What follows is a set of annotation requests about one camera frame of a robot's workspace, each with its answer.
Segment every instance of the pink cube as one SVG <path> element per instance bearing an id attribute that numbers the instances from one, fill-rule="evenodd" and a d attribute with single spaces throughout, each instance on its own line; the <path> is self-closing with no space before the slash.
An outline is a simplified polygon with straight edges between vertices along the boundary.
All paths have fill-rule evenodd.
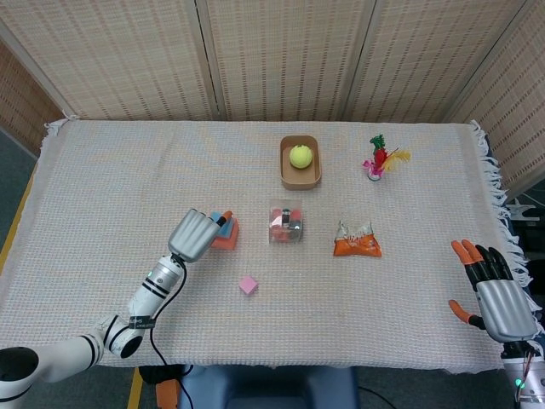
<path id="1" fill-rule="evenodd" d="M 242 291 L 244 291 L 244 294 L 248 296 L 257 290 L 257 281 L 255 281 L 253 277 L 246 275 L 240 280 L 238 286 Z"/>

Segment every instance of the clear plastic container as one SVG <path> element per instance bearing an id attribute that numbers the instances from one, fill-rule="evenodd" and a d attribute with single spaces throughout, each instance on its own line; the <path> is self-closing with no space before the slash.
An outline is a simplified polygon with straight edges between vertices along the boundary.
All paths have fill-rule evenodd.
<path id="1" fill-rule="evenodd" d="M 296 243 L 302 233 L 301 201 L 272 199 L 269 205 L 269 243 Z"/>

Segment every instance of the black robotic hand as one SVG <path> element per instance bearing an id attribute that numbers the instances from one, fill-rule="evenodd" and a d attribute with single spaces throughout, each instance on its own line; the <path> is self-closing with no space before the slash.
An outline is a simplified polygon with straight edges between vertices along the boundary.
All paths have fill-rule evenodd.
<path id="1" fill-rule="evenodd" d="M 532 339 L 537 333 L 536 322 L 524 291 L 513 279 L 502 254 L 468 240 L 461 244 L 453 241 L 452 248 L 465 266 L 482 318 L 467 313 L 455 300 L 449 301 L 452 312 L 460 320 L 486 330 L 499 343 Z"/>

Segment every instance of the woven screen panel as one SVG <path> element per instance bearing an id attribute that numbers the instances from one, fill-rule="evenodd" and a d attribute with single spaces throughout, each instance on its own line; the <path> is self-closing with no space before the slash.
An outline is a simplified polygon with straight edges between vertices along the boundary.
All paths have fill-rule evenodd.
<path id="1" fill-rule="evenodd" d="M 0 16 L 82 118 L 211 118 L 180 0 L 0 0 Z"/>
<path id="2" fill-rule="evenodd" d="M 227 118 L 335 119 L 365 5 L 209 0 Z"/>
<path id="3" fill-rule="evenodd" d="M 0 41 L 0 126 L 38 155 L 43 125 L 59 118 L 59 108 Z"/>
<path id="4" fill-rule="evenodd" d="M 515 0 L 380 1 L 346 119 L 437 122 L 515 15 Z"/>
<path id="5" fill-rule="evenodd" d="M 545 3 L 536 2 L 492 56 L 452 121 L 489 132 L 503 186 L 545 174 Z"/>

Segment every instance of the cable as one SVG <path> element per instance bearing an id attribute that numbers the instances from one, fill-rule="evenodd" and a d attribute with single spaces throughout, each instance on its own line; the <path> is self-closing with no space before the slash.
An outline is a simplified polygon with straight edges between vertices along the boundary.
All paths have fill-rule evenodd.
<path id="1" fill-rule="evenodd" d="M 540 202 L 539 200 L 536 200 L 534 198 L 532 198 L 529 194 L 526 194 L 526 193 L 522 193 L 523 196 L 525 196 L 526 198 L 532 200 L 533 202 L 536 202 L 538 205 L 542 206 L 542 207 L 545 207 L 545 204 Z"/>
<path id="2" fill-rule="evenodd" d="M 169 306 L 169 304 L 174 301 L 174 299 L 176 297 L 178 297 L 178 294 L 180 294 L 181 292 L 181 289 L 184 288 L 184 285 L 186 284 L 186 279 L 187 279 L 187 268 L 186 268 L 186 264 L 184 264 L 184 262 L 182 260 L 179 260 L 178 261 L 182 267 L 182 269 L 184 270 L 184 276 L 183 278 L 181 279 L 181 284 L 180 286 L 178 287 L 178 290 L 176 290 L 176 292 L 174 293 L 174 295 L 169 298 L 165 304 L 163 304 L 163 306 L 157 311 L 157 313 L 155 314 L 155 317 L 153 317 L 153 319 L 155 320 L 156 324 L 157 324 L 157 320 L 159 318 L 159 315 L 161 315 L 161 313 L 164 311 L 165 308 L 167 308 Z M 159 358 L 161 358 L 161 361 L 163 362 L 163 364 L 165 366 L 168 366 L 169 364 L 167 364 L 167 361 L 166 359 L 164 358 L 163 354 L 161 354 L 161 352 L 159 351 L 159 348 L 157 348 L 157 345 L 155 345 L 155 342 L 153 341 L 153 329 L 152 328 L 150 330 L 150 343 L 152 345 L 152 348 L 153 350 L 155 351 L 155 353 L 157 355 L 159 355 Z M 193 370 L 193 365 L 189 366 L 189 369 L 185 372 L 183 372 L 181 375 L 184 377 L 185 375 L 187 375 L 189 372 L 191 372 Z M 181 384 L 181 380 L 176 377 L 176 381 L 178 381 L 178 383 L 180 384 L 180 387 L 181 387 L 181 390 L 183 391 L 183 393 L 186 395 L 187 397 L 187 400 L 189 400 L 189 406 L 191 407 L 191 409 L 194 409 L 193 407 L 193 401 L 191 399 L 191 396 L 189 395 L 189 393 L 187 393 L 187 390 L 186 388 L 184 388 L 184 385 Z"/>
<path id="3" fill-rule="evenodd" d="M 523 366 L 524 370 L 523 370 L 522 382 L 517 387 L 517 397 L 515 398 L 515 404 L 520 403 L 520 393 L 522 392 L 522 388 L 524 387 L 525 382 L 526 382 L 526 378 L 528 377 L 528 372 L 530 371 L 530 363 L 531 363 L 531 359 L 533 357 L 534 357 L 533 352 L 530 352 L 525 356 L 525 363 L 524 363 L 524 366 Z"/>
<path id="4" fill-rule="evenodd" d="M 388 399 L 386 399 L 384 396 L 382 396 L 381 394 L 379 394 L 378 392 L 375 392 L 373 389 L 369 389 L 369 388 L 364 388 L 363 386 L 359 386 L 358 385 L 358 389 L 361 389 L 361 390 L 364 390 L 365 392 L 369 392 L 370 394 L 373 394 L 374 396 L 376 396 L 377 398 L 379 398 L 380 400 L 382 400 L 383 402 L 386 402 L 388 404 L 388 406 L 390 406 L 392 409 L 398 409 L 397 407 L 395 407 L 393 405 L 393 403 L 391 401 L 389 401 Z"/>

